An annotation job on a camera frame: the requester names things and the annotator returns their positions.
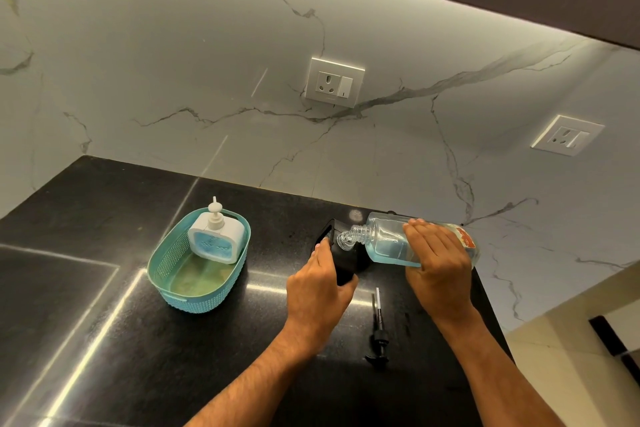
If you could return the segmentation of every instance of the marble backsplash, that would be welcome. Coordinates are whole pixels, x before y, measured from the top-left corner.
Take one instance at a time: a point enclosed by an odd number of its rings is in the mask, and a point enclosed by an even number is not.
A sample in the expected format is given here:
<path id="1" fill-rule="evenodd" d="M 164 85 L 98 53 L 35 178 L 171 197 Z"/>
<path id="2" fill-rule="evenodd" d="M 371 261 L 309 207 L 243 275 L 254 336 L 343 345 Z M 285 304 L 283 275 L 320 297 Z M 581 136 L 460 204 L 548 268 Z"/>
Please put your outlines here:
<path id="1" fill-rule="evenodd" d="M 640 259 L 638 52 L 446 0 L 0 6 L 0 215 L 88 153 L 465 223 L 505 330 Z M 313 56 L 356 108 L 302 97 Z M 556 113 L 607 127 L 530 149 Z"/>

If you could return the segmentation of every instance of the plastic basket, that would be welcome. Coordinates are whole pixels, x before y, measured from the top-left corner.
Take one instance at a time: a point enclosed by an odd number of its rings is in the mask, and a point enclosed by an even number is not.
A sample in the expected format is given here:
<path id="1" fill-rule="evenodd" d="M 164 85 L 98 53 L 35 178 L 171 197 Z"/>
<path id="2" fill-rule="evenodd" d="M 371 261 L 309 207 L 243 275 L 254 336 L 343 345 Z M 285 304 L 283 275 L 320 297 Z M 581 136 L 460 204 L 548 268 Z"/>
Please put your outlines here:
<path id="1" fill-rule="evenodd" d="M 229 275 L 227 280 L 216 290 L 206 293 L 203 296 L 181 296 L 180 294 L 170 292 L 168 288 L 173 277 L 175 277 L 175 274 L 179 270 L 180 265 L 184 263 L 186 257 L 192 253 L 189 247 L 189 236 L 187 232 L 189 228 L 191 228 L 191 225 L 197 220 L 198 216 L 207 211 L 207 208 L 201 208 L 192 211 L 182 218 L 169 234 L 164 237 L 160 245 L 157 246 L 156 251 L 151 255 L 151 259 L 147 264 L 149 280 L 156 289 L 158 289 L 163 299 L 176 309 L 193 312 L 194 314 L 212 310 L 219 306 L 227 297 L 227 294 L 236 283 L 242 271 L 244 261 L 246 260 L 246 250 L 249 246 L 249 239 L 251 238 L 251 227 L 244 217 L 227 210 L 222 210 L 224 215 L 232 216 L 244 225 L 244 246 L 231 275 Z"/>

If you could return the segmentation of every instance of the bottle cap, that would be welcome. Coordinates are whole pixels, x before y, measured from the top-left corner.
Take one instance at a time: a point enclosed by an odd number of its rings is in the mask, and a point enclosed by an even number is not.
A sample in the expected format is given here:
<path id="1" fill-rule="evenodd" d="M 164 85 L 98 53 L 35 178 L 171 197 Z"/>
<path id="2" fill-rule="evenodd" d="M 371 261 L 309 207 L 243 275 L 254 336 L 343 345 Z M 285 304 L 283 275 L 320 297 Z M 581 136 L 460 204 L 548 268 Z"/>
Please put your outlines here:
<path id="1" fill-rule="evenodd" d="M 225 217 L 222 213 L 222 204 L 216 201 L 216 197 L 213 197 L 213 202 L 209 205 L 209 226 L 210 230 L 218 230 L 225 226 Z"/>

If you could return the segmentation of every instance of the granite countertop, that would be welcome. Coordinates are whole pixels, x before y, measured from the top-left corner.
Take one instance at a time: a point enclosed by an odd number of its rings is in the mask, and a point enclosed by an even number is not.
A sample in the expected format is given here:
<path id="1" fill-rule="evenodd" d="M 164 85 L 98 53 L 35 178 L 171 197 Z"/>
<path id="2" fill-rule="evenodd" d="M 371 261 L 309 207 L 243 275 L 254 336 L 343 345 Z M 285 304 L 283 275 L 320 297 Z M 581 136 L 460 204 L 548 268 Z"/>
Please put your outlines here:
<path id="1" fill-rule="evenodd" d="M 207 314 L 169 307 L 144 267 L 160 238 L 216 195 L 252 226 L 246 264 Z M 84 156 L 0 221 L 0 424 L 180 426 L 240 374 L 286 318 L 285 282 L 322 226 L 370 210 Z M 404 269 L 372 264 L 330 342 L 273 425 L 481 426 L 465 375 Z M 390 334 L 365 360 L 371 291 Z M 474 271 L 472 300 L 500 345 Z"/>

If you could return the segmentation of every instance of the basket handle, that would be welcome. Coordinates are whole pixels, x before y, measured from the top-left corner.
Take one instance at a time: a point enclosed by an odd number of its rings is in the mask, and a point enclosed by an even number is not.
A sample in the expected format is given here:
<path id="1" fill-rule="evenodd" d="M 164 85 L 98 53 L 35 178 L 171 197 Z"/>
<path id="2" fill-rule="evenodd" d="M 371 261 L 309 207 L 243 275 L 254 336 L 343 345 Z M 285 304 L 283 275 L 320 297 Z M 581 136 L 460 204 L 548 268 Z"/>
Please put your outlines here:
<path id="1" fill-rule="evenodd" d="M 180 302 L 187 302 L 187 299 L 185 299 L 184 297 L 174 296 L 173 294 L 169 294 L 169 293 L 164 292 L 164 291 L 163 291 L 162 294 L 164 296 L 171 297 L 172 299 L 175 299 L 175 300 L 180 301 Z"/>

